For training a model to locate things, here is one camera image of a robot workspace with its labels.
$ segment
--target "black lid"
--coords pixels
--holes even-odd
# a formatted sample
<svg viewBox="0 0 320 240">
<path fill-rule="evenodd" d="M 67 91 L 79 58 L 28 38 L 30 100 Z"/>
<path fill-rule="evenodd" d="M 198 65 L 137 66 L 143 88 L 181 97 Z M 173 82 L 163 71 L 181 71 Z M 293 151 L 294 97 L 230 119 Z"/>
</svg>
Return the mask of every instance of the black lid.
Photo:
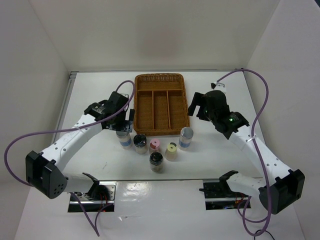
<svg viewBox="0 0 320 240">
<path fill-rule="evenodd" d="M 164 161 L 164 157 L 160 152 L 153 152 L 150 155 L 149 161 L 152 165 L 159 166 Z"/>
<path fill-rule="evenodd" d="M 147 144 L 147 137 L 143 134 L 137 134 L 133 138 L 133 143 L 136 147 L 142 148 Z"/>
</svg>

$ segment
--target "brown organizer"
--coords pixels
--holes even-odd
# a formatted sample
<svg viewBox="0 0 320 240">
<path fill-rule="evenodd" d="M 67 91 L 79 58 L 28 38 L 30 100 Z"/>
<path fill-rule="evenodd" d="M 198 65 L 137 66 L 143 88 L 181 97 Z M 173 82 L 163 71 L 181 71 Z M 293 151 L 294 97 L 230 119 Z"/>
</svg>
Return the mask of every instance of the brown organizer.
<svg viewBox="0 0 320 240">
<path fill-rule="evenodd" d="M 178 73 L 135 77 L 134 121 L 137 134 L 177 135 L 190 127 L 184 77 Z"/>
</svg>

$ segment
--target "blue label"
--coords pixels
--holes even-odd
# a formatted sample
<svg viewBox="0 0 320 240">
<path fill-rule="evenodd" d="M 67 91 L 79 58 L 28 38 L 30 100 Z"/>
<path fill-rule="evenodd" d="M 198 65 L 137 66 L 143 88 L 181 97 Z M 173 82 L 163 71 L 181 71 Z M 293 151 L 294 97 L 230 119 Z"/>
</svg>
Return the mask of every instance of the blue label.
<svg viewBox="0 0 320 240">
<path fill-rule="evenodd" d="M 120 142 L 120 144 L 122 145 L 122 146 L 124 146 L 124 147 L 127 147 L 127 146 L 129 146 L 130 144 L 131 144 L 131 138 L 128 140 L 128 141 L 126 141 L 126 142 Z"/>
<path fill-rule="evenodd" d="M 181 147 L 183 147 L 183 148 L 189 147 L 189 146 L 190 146 L 190 143 L 191 143 L 191 142 L 189 142 L 189 143 L 184 143 L 184 142 L 180 141 L 180 139 L 179 139 L 179 145 L 180 145 Z"/>
</svg>

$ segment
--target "pink lid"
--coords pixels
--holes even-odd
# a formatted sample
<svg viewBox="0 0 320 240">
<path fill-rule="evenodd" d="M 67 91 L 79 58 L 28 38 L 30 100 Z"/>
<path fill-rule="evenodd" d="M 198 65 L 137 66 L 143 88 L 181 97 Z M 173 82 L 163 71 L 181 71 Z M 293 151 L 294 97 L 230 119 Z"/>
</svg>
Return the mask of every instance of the pink lid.
<svg viewBox="0 0 320 240">
<path fill-rule="evenodd" d="M 160 147 L 160 140 L 157 138 L 151 139 L 150 147 L 153 149 L 158 149 Z"/>
</svg>

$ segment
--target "jar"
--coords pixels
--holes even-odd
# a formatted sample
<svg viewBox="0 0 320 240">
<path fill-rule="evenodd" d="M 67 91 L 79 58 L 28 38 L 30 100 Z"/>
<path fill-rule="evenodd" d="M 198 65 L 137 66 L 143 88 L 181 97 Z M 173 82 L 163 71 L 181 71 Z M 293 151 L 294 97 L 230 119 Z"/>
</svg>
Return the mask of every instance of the jar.
<svg viewBox="0 0 320 240">
<path fill-rule="evenodd" d="M 184 127 L 181 129 L 179 138 L 179 148 L 181 150 L 187 150 L 191 144 L 191 140 L 194 136 L 194 131 L 191 127 Z"/>
<path fill-rule="evenodd" d="M 164 168 L 164 157 L 160 152 L 153 152 L 149 158 L 150 168 L 154 172 L 160 172 Z"/>
<path fill-rule="evenodd" d="M 177 144 L 170 142 L 165 150 L 164 156 L 168 161 L 175 160 L 177 158 Z"/>
<path fill-rule="evenodd" d="M 133 144 L 135 146 L 135 151 L 138 154 L 145 154 L 148 151 L 147 137 L 143 134 L 135 135 L 133 138 Z"/>
<path fill-rule="evenodd" d="M 149 146 L 149 153 L 155 153 L 158 152 L 160 153 L 160 140 L 157 138 L 151 139 L 150 141 L 150 146 Z"/>
<path fill-rule="evenodd" d="M 121 147 L 123 149 L 130 149 L 132 147 L 132 141 L 129 132 L 116 131 L 115 134 L 118 137 Z"/>
</svg>

